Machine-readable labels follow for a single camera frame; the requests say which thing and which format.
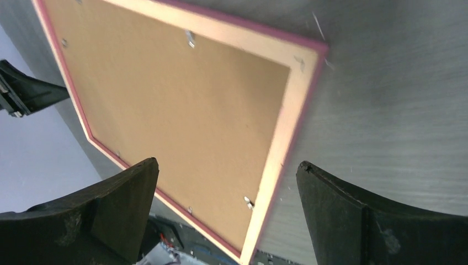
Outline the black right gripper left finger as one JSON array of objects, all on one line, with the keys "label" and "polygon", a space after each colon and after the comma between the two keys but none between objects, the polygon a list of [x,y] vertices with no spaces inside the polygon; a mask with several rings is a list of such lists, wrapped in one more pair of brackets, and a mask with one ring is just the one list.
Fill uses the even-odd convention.
[{"label": "black right gripper left finger", "polygon": [[64,197],[1,214],[2,264],[135,264],[159,174],[155,158]]}]

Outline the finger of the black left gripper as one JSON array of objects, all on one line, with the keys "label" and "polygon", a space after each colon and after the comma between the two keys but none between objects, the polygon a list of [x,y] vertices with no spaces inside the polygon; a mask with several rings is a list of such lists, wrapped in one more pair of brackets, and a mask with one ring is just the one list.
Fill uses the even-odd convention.
[{"label": "finger of the black left gripper", "polygon": [[1,60],[1,110],[21,118],[69,99],[66,87],[29,77]]}]

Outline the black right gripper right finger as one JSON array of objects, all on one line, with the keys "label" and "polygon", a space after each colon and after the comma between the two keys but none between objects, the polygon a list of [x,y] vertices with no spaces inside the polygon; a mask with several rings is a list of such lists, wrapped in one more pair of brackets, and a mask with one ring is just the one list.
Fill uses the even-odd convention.
[{"label": "black right gripper right finger", "polygon": [[466,264],[467,217],[402,204],[309,161],[297,187],[318,264]]}]

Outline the pink wooden picture frame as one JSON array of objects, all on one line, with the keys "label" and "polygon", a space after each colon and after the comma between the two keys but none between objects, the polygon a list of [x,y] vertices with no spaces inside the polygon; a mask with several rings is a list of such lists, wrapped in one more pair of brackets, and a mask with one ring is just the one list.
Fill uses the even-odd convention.
[{"label": "pink wooden picture frame", "polygon": [[[34,1],[33,6],[44,29],[47,40],[62,78],[70,93],[72,103],[81,122],[88,141],[101,153],[122,169],[130,166],[120,155],[107,149],[96,140],[89,129],[88,122],[79,103],[75,87],[68,71],[64,69],[64,59],[56,35],[43,1]],[[242,251],[232,252],[227,244],[219,240],[207,227],[201,225],[192,215],[191,209],[183,209],[166,196],[158,186],[155,196],[178,216],[197,229],[209,241],[239,264],[249,264],[257,248],[264,222],[274,197],[283,166],[293,146],[294,137],[300,124],[310,91],[315,86],[320,74],[325,55],[326,44],[312,39],[276,30],[268,26],[250,22],[239,17],[223,14],[200,6],[181,1],[105,1],[160,22],[190,30],[196,39],[201,36],[213,41],[240,49],[252,55],[286,66],[289,69],[288,80],[276,120],[270,149],[265,161],[262,178],[255,200],[251,220]]]}]

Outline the brown backing board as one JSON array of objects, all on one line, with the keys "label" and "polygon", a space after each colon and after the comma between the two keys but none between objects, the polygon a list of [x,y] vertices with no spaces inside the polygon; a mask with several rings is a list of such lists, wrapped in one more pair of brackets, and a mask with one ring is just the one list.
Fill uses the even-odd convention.
[{"label": "brown backing board", "polygon": [[105,1],[43,1],[92,136],[239,254],[286,66]]}]

